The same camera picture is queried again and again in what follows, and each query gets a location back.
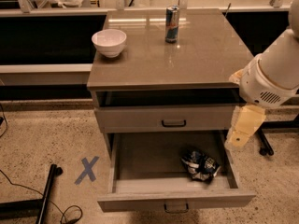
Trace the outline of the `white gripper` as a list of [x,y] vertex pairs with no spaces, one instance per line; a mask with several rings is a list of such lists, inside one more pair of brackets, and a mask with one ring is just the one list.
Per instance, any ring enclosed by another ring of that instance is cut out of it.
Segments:
[[282,88],[271,81],[263,73],[261,61],[262,55],[259,54],[243,70],[240,69],[229,77],[230,82],[239,84],[240,97],[252,105],[235,107],[224,143],[228,149],[243,147],[250,140],[265,121],[264,108],[278,107],[297,93],[298,88]]

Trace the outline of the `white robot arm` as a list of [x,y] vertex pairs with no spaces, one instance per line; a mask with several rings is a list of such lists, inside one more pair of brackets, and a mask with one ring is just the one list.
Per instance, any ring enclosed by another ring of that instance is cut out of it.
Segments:
[[265,110],[291,99],[299,89],[299,0],[292,0],[289,27],[243,69],[231,74],[246,102],[233,112],[227,147],[243,147],[265,121]]

